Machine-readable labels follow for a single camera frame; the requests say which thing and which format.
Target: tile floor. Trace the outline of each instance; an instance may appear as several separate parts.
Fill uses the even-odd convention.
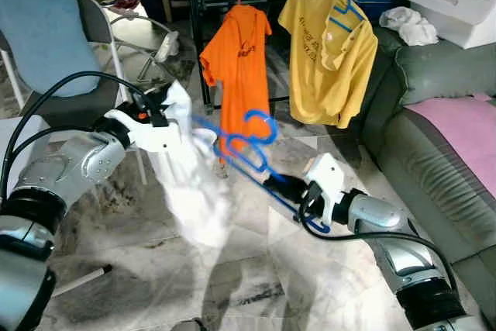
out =
[[[203,114],[188,26],[178,25],[181,56],[170,63],[182,74],[195,111]],[[117,33],[131,33],[130,27],[135,33],[135,26]],[[143,59],[126,50],[121,56],[132,81]],[[284,72],[269,75],[280,78]],[[0,116],[15,116],[6,81],[0,95]],[[359,156],[349,162],[342,154],[349,149],[341,152],[335,145],[342,134],[331,137],[324,126],[295,122],[287,102],[273,109],[281,134],[268,153],[276,170],[298,176],[310,158],[330,152],[345,171],[345,189],[360,188],[404,207],[363,147],[354,150]],[[219,112],[209,118],[218,121]],[[103,264],[114,270],[50,301],[39,330],[166,331],[177,321],[199,316],[210,331],[409,329],[364,242],[314,240],[284,207],[228,169],[236,201],[228,243],[221,250],[191,247],[178,235],[148,162],[146,169],[149,184],[137,184],[136,159],[128,156],[69,211],[50,258],[58,283]],[[346,233],[343,227],[334,230]],[[469,312],[478,315],[467,291],[462,295]]]

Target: pink cloth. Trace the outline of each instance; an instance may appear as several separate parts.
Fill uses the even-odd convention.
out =
[[[496,198],[496,107],[488,96],[431,98],[407,108],[429,120]]]

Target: orange shirt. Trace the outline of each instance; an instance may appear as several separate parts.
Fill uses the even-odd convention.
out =
[[[200,55],[207,84],[222,82],[221,128],[225,133],[258,137],[270,133],[260,119],[245,123],[243,117],[251,109],[269,113],[265,36],[271,33],[264,12],[251,5],[234,5]],[[233,145],[237,150],[243,148],[239,141]],[[224,139],[220,150],[227,153]]]

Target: blue hanger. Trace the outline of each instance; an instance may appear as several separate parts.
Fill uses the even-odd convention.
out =
[[[337,5],[334,6],[334,9],[336,11],[338,11],[339,13],[341,13],[342,15],[345,15],[345,14],[348,13],[348,11],[351,11],[351,12],[353,12],[356,15],[356,17],[358,17],[358,19],[360,21],[363,20],[363,16],[351,5],[351,0],[347,0],[347,4],[346,4],[346,8],[345,9],[341,9]],[[345,24],[341,23],[337,19],[335,19],[333,17],[329,17],[329,19],[332,22],[334,22],[336,25],[338,25],[338,26],[342,27],[343,29],[345,29],[348,33],[351,33],[353,31],[350,27],[348,27]]]
[[[198,123],[200,126],[205,127],[207,129],[210,129],[214,131],[218,137],[223,137],[226,139],[226,147],[227,150],[232,154],[224,154],[218,147],[214,146],[214,154],[217,157],[222,158],[223,160],[226,161],[227,164],[230,164],[233,166],[235,169],[237,169],[239,172],[241,172],[244,176],[249,178],[254,184],[257,184],[259,187],[261,187],[263,190],[265,190],[267,193],[272,195],[274,198],[276,198],[284,207],[289,209],[295,216],[298,216],[298,211],[287,203],[284,199],[279,197],[277,194],[266,188],[263,184],[261,184],[256,178],[254,178],[251,174],[246,172],[241,166],[237,164],[237,162],[234,161],[235,158],[241,160],[244,164],[247,164],[250,168],[252,168],[254,171],[258,173],[262,173],[264,171],[269,171],[270,174],[278,179],[279,181],[284,182],[284,177],[281,176],[279,173],[277,173],[272,167],[269,166],[268,160],[267,160],[267,155],[264,153],[264,150],[262,149],[262,146],[270,145],[272,144],[276,139],[278,135],[278,130],[277,130],[277,123],[272,118],[269,116],[267,113],[262,112],[261,110],[250,110],[248,111],[245,116],[244,116],[244,121],[249,122],[252,118],[258,117],[261,118],[270,128],[270,135],[265,138],[260,138],[256,136],[249,136],[246,137],[240,133],[225,133],[222,131],[218,126],[210,123],[208,120],[202,118],[201,116],[193,116],[193,120]],[[244,154],[240,153],[238,150],[236,150],[233,146],[233,141],[238,140],[238,141],[243,141],[247,145],[249,145],[252,150],[257,154],[257,156],[260,158],[260,164],[255,164],[252,162],[248,157],[245,157]],[[308,224],[313,227],[315,230],[317,230],[320,233],[327,234],[331,231],[331,228],[328,227],[327,225],[321,223],[318,224],[317,222],[313,221],[314,216],[309,216],[307,218]]]

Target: yellow shirt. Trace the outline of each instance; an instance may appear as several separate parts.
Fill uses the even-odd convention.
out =
[[[377,51],[365,14],[348,11],[347,0],[287,0],[279,23],[291,34],[291,116],[308,124],[346,128],[360,112]],[[329,20],[337,19],[349,33]]]

